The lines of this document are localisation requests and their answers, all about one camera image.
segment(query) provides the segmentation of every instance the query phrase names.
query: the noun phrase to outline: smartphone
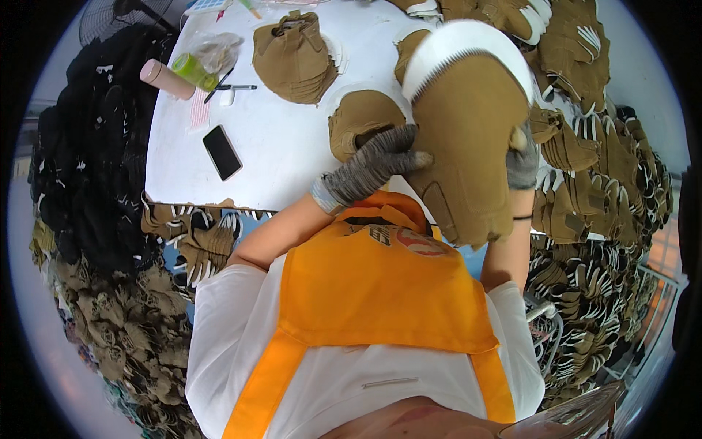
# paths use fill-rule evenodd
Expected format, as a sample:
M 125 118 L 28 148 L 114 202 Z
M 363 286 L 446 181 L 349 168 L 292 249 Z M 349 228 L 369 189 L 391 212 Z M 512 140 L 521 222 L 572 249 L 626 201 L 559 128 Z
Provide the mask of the smartphone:
M 234 172 L 240 170 L 241 162 L 234 153 L 234 147 L 232 147 L 232 143 L 221 125 L 215 126 L 212 131 L 207 133 L 202 138 L 202 143 L 205 144 L 207 153 L 210 154 L 222 181 L 227 180 L 234 175 Z

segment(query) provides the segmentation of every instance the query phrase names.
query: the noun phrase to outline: electric fan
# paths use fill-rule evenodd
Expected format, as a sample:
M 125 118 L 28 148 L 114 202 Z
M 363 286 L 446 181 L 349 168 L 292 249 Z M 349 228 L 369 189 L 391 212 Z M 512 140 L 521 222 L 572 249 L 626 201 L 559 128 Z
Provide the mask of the electric fan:
M 78 38 L 87 46 L 95 38 L 110 38 L 119 30 L 136 23 L 157 23 L 167 32 L 178 30 L 162 15 L 173 0 L 92 0 L 81 17 Z

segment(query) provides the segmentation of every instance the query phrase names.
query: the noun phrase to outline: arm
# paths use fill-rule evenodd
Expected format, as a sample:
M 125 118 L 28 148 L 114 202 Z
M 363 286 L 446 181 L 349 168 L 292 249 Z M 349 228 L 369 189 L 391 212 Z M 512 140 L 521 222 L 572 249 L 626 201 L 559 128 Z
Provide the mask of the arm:
M 531 217 L 534 208 L 534 186 L 538 170 L 538 146 L 531 137 L 529 120 L 517 131 L 523 136 L 519 145 L 513 143 L 507 152 L 507 182 L 510 187 L 510 203 L 514 218 Z M 503 242 L 488 244 L 483 262 L 480 282 L 485 292 L 511 280 L 517 283 L 519 291 L 524 292 L 524 285 L 529 276 L 529 247 L 531 246 L 531 221 L 515 220 L 512 234 Z
M 511 190 L 512 216 L 530 216 L 534 205 L 534 190 Z M 512 234 L 502 242 L 490 242 L 485 253 L 480 282 L 485 292 L 508 281 L 515 281 L 524 289 L 529 274 L 529 246 L 531 221 L 515 220 Z
M 245 265 L 268 271 L 278 256 L 307 241 L 332 221 L 334 217 L 307 193 L 251 231 L 234 249 L 227 266 Z
M 391 176 L 429 166 L 434 157 L 410 152 L 415 125 L 384 131 L 333 173 L 323 173 L 311 193 L 280 211 L 249 234 L 234 250 L 227 266 L 246 265 L 268 271 L 278 256 L 310 239 L 345 207 L 370 197 Z

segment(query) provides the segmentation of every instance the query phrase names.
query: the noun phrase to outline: gray work glove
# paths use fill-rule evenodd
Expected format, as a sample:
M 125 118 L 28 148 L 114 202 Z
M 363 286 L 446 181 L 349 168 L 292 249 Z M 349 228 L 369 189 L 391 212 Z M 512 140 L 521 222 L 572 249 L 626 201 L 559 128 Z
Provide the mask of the gray work glove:
M 510 139 L 507 151 L 507 184 L 510 189 L 529 189 L 536 186 L 539 151 L 531 136 L 529 120 L 524 122 Z
M 324 187 L 337 202 L 351 206 L 370 197 L 391 176 L 431 165 L 434 156 L 429 152 L 409 150 L 416 134 L 416 125 L 376 134 L 339 169 L 322 176 Z

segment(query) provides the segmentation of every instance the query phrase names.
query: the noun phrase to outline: white t-shirt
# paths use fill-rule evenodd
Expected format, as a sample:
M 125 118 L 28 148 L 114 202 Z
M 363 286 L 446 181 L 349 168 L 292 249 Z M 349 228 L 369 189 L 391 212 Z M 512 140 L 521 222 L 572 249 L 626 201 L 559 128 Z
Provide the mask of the white t-shirt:
M 197 287 L 185 395 L 208 438 L 220 438 L 249 375 L 273 336 L 285 255 L 268 274 L 230 266 Z M 517 420 L 534 414 L 544 382 L 532 347 L 524 300 L 514 282 L 487 295 L 498 354 Z M 393 345 L 308 348 L 266 438 L 318 438 L 393 402 L 426 396 L 449 409 L 487 418 L 465 354 Z

